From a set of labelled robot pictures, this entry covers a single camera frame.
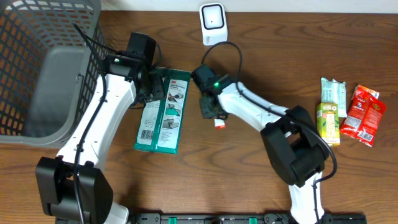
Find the red chocolate bar wrapper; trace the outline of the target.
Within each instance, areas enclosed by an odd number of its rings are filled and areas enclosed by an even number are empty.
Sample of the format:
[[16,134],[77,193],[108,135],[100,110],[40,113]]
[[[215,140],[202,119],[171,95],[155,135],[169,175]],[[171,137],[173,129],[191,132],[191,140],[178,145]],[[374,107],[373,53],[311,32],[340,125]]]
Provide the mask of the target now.
[[216,129],[226,128],[226,123],[222,119],[214,119]]

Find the green white 3M package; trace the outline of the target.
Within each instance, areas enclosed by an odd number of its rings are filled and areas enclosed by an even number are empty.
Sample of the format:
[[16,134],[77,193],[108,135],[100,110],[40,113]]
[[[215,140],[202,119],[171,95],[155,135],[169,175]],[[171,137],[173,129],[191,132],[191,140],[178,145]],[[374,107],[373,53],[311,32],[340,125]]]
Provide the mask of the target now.
[[177,154],[190,72],[158,68],[153,74],[162,80],[165,98],[145,105],[133,148]]

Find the green tea drink carton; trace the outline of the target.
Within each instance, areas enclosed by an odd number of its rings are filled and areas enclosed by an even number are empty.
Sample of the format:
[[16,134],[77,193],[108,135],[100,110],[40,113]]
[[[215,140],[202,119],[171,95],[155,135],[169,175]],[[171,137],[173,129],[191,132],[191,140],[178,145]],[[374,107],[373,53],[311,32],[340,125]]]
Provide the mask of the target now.
[[340,145],[340,124],[337,104],[320,103],[317,106],[317,129],[320,136],[329,146]]

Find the mint wet wipes pack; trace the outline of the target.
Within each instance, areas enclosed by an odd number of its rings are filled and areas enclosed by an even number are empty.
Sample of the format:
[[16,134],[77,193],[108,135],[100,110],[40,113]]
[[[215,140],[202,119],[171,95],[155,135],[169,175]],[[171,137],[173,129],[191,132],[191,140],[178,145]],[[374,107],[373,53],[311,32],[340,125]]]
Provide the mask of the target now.
[[338,105],[338,116],[347,117],[346,111],[346,82],[338,82],[335,79],[321,78],[321,102]]

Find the red snack bag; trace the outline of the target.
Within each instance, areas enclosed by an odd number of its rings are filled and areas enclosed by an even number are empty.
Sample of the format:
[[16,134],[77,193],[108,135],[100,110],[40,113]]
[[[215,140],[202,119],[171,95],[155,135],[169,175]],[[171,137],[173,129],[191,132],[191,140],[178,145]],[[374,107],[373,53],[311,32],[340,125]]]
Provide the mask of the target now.
[[386,105],[378,99],[379,92],[358,85],[353,93],[348,115],[340,133],[372,147]]

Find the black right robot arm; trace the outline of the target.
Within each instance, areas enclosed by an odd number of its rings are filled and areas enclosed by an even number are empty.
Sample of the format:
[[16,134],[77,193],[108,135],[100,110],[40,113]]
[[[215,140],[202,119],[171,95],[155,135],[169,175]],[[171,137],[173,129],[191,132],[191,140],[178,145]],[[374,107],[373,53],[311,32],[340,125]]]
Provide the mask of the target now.
[[301,106],[275,105],[205,64],[195,69],[191,78],[201,93],[205,119],[226,119],[232,114],[260,133],[272,168],[289,186],[292,218],[297,223],[320,223],[325,214],[320,182],[331,149],[308,111]]

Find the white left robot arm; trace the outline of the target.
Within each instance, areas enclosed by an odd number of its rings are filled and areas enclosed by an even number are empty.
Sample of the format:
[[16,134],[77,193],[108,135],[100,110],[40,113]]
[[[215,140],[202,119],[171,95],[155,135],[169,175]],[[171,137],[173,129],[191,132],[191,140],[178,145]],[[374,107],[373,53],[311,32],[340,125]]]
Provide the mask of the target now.
[[128,222],[129,209],[114,201],[104,168],[129,107],[165,96],[162,78],[152,72],[157,46],[148,35],[133,32],[126,50],[100,61],[95,94],[76,130],[56,157],[41,157],[37,164],[35,176],[46,215],[63,222]]

